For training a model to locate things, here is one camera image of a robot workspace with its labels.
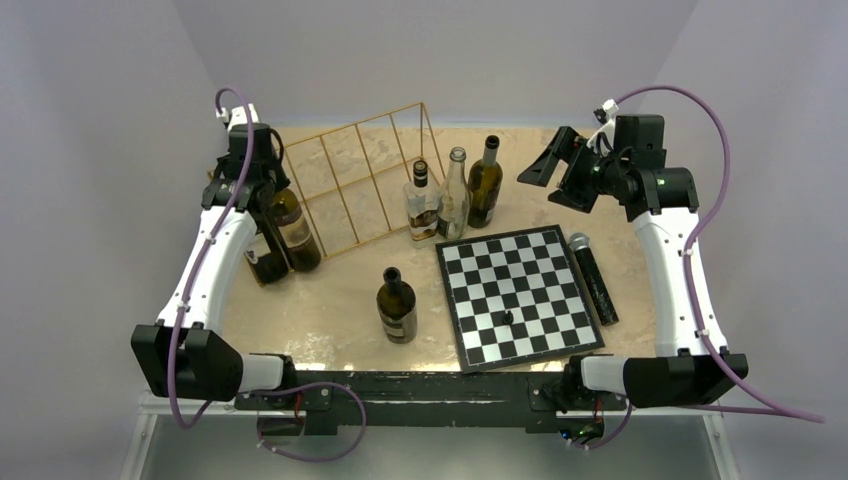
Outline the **dark green wine bottle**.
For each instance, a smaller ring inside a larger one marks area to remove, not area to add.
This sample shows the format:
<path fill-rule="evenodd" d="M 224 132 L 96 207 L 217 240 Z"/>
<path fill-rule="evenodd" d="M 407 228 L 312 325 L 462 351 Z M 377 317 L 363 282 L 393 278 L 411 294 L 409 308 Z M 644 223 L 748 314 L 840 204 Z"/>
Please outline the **dark green wine bottle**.
<path fill-rule="evenodd" d="M 310 272 L 317 268 L 322 259 L 321 251 L 302 205 L 290 188 L 275 194 L 270 214 L 281 234 L 292 269 L 297 272 Z"/>

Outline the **green bottle white label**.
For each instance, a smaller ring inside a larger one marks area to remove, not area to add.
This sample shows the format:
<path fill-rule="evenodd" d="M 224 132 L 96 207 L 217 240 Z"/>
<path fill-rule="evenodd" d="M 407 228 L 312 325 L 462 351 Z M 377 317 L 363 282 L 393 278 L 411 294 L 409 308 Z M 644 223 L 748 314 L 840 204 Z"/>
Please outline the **green bottle white label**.
<path fill-rule="evenodd" d="M 255 218 L 256 234 L 245 251 L 256 282 L 264 287 L 279 282 L 290 272 L 286 247 L 279 228 L 269 214 Z"/>

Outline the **clear liquor bottle black cap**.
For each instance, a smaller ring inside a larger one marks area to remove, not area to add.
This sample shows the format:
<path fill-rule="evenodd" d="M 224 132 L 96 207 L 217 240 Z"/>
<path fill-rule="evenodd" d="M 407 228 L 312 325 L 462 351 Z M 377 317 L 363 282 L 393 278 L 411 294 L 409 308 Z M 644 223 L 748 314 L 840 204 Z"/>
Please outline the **clear liquor bottle black cap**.
<path fill-rule="evenodd" d="M 424 160 L 414 162 L 412 180 L 403 186 L 403 195 L 411 244 L 423 248 L 436 236 L 440 205 L 437 184 Z"/>

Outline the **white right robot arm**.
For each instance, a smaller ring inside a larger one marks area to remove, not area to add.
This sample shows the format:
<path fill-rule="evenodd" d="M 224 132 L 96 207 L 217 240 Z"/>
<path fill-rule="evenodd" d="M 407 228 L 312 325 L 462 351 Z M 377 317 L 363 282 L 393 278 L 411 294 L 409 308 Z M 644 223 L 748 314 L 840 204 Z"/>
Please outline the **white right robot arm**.
<path fill-rule="evenodd" d="M 563 126 L 518 177 L 545 187 L 559 162 L 566 173 L 549 201 L 588 213 L 601 195 L 624 207 L 646 257 L 656 309 L 652 358 L 577 355 L 564 371 L 561 392 L 584 407 L 600 392 L 626 397 L 638 408 L 700 407 L 731 390 L 748 373 L 747 358 L 727 347 L 700 262 L 689 237 L 699 223 L 691 172 L 665 165 L 662 130 L 615 140 L 612 152 L 594 152 L 587 139 Z"/>

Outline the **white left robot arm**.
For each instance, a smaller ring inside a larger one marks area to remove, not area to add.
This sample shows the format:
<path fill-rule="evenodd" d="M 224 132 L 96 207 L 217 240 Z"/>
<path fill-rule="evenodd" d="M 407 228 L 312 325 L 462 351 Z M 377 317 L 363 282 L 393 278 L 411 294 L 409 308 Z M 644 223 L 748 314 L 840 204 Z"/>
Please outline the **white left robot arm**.
<path fill-rule="evenodd" d="M 240 264 L 257 238 L 269 248 L 256 267 L 263 283 L 289 272 L 286 248 L 271 211 L 289 180 L 274 148 L 275 130 L 254 122 L 230 128 L 202 195 L 199 233 L 174 294 L 154 323 L 138 325 L 131 348 L 151 392 L 179 399 L 229 401 L 259 391 L 272 408 L 297 399 L 294 367 L 283 354 L 242 354 L 220 335 L 222 313 Z"/>

